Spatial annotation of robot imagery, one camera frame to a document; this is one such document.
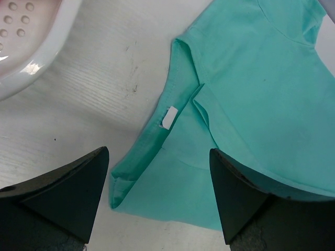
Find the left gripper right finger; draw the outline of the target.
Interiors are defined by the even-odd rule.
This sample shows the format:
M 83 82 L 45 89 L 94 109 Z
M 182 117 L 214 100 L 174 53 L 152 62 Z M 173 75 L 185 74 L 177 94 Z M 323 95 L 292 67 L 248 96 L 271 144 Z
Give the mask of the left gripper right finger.
M 219 149 L 209 164 L 231 250 L 334 250 L 333 197 L 278 182 Z

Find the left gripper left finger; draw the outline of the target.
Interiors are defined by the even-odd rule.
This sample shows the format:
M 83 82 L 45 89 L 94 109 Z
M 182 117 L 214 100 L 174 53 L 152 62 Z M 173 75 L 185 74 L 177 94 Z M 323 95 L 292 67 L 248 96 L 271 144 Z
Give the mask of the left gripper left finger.
M 108 148 L 1 189 L 1 250 L 84 250 L 109 165 Z

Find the teal t shirt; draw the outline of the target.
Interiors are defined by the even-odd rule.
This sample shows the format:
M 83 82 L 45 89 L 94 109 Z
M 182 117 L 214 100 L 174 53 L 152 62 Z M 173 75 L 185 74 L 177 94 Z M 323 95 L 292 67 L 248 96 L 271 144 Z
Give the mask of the teal t shirt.
M 213 1 L 172 42 L 157 108 L 111 172 L 123 213 L 221 227 L 209 152 L 334 196 L 334 77 L 315 49 L 318 1 Z

